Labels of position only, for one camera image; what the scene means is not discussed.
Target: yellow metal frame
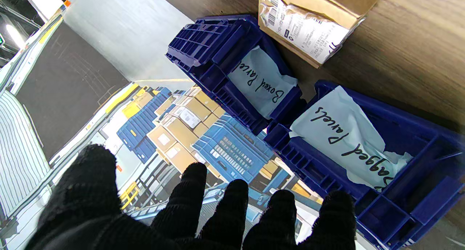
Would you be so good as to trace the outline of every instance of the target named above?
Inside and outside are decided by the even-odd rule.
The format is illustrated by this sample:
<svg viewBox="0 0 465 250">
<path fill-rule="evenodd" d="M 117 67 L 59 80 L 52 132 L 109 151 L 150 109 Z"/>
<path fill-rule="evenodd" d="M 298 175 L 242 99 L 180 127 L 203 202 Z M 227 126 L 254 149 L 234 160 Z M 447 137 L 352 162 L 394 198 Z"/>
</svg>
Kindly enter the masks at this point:
<svg viewBox="0 0 465 250">
<path fill-rule="evenodd" d="M 137 187 L 136 182 L 133 182 L 126 191 L 123 192 L 123 194 L 120 195 L 121 202 L 123 202 L 123 206 L 121 207 L 121 210 L 125 209 L 128 207 L 128 205 L 134 200 L 134 198 L 139 194 L 139 188 Z"/>
<path fill-rule="evenodd" d="M 115 106 L 117 106 L 121 101 L 125 100 L 133 91 L 134 89 L 138 88 L 138 84 L 133 84 L 124 94 L 122 94 L 120 97 L 118 97 L 111 105 L 105 109 L 105 113 L 110 113 Z"/>
</svg>

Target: stacked blue crate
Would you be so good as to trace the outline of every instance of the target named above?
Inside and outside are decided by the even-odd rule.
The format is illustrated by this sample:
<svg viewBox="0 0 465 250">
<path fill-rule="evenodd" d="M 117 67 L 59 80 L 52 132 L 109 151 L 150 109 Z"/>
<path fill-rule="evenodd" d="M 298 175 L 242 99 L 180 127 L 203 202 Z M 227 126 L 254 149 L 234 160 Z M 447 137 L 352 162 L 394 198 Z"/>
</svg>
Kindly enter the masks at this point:
<svg viewBox="0 0 465 250">
<path fill-rule="evenodd" d="M 228 74 L 256 46 L 276 63 L 282 75 L 292 76 L 273 42 L 250 15 L 205 17 L 186 25 L 169 44 L 168 57 L 212 100 L 255 135 L 271 121 L 291 122 L 287 113 L 305 106 L 299 87 L 289 91 L 279 106 L 264 118 L 229 80 Z"/>
<path fill-rule="evenodd" d="M 307 108 L 337 85 L 318 81 Z M 359 104 L 386 143 L 386 151 L 414 158 L 382 192 L 355 184 L 344 168 L 301 137 L 289 138 L 282 124 L 268 128 L 265 141 L 319 195 L 342 190 L 355 199 L 359 230 L 374 245 L 396 250 L 417 242 L 462 196 L 465 174 L 463 136 L 355 91 Z"/>
<path fill-rule="evenodd" d="M 134 148 L 133 152 L 137 155 L 137 157 L 145 164 L 151 156 L 155 153 L 157 147 L 155 144 L 148 139 L 148 137 L 144 137 L 142 141 Z"/>
<path fill-rule="evenodd" d="M 264 137 L 263 132 L 254 136 L 224 114 L 192 147 L 226 180 L 239 178 L 250 183 L 274 155 Z"/>
<path fill-rule="evenodd" d="M 171 96 L 168 88 L 160 87 L 156 91 L 159 92 L 116 132 L 123 144 L 144 163 L 156 149 L 156 146 L 146 138 L 148 132 L 155 128 L 153 124 L 157 118 L 155 111 Z"/>
</svg>

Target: bagged parcels label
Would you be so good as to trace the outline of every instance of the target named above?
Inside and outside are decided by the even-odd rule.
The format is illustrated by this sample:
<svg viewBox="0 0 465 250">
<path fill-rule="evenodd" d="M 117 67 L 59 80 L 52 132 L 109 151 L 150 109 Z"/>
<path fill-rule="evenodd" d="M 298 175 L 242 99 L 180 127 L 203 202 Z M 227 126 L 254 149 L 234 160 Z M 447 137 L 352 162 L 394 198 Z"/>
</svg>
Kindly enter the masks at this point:
<svg viewBox="0 0 465 250">
<path fill-rule="evenodd" d="M 303 139 L 347 170 L 356 184 L 382 191 L 412 156 L 385 151 L 385 142 L 360 106 L 338 86 L 291 126 Z"/>
<path fill-rule="evenodd" d="M 297 86 L 297 79 L 281 75 L 273 59 L 260 46 L 252 49 L 228 78 L 266 119 Z"/>
<path fill-rule="evenodd" d="M 351 31 L 282 0 L 266 0 L 260 17 L 266 27 L 323 64 L 334 55 Z"/>
</svg>

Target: gloved hand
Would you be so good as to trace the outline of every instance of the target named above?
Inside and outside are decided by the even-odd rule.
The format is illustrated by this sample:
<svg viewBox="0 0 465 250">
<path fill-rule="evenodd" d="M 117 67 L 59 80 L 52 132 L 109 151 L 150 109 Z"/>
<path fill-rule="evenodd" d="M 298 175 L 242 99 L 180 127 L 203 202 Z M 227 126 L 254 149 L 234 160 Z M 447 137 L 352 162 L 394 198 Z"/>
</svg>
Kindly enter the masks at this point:
<svg viewBox="0 0 465 250">
<path fill-rule="evenodd" d="M 115 166 L 115 157 L 103 147 L 83 149 L 56 185 L 26 249 L 355 249 L 352 198 L 344 192 L 324 199 L 312 235 L 296 245 L 294 194 L 279 190 L 242 243 L 248 202 L 245 181 L 229 183 L 216 212 L 196 237 L 207 174 L 204 164 L 189 165 L 150 227 L 119 210 Z"/>
</svg>

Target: wooden table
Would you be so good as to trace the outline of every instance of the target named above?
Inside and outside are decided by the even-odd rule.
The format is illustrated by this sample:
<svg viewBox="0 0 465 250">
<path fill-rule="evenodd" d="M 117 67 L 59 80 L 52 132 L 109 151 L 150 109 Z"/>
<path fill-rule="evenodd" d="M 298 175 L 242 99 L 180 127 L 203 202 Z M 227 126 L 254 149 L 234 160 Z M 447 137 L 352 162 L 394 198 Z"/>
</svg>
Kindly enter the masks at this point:
<svg viewBox="0 0 465 250">
<path fill-rule="evenodd" d="M 167 1 L 193 20 L 258 13 L 258 0 Z M 465 133 L 463 2 L 380 0 L 339 53 L 320 69 L 281 45 L 278 48 L 308 100 L 314 95 L 314 83 L 326 79 Z M 448 217 L 465 231 L 463 209 L 462 200 Z"/>
</svg>

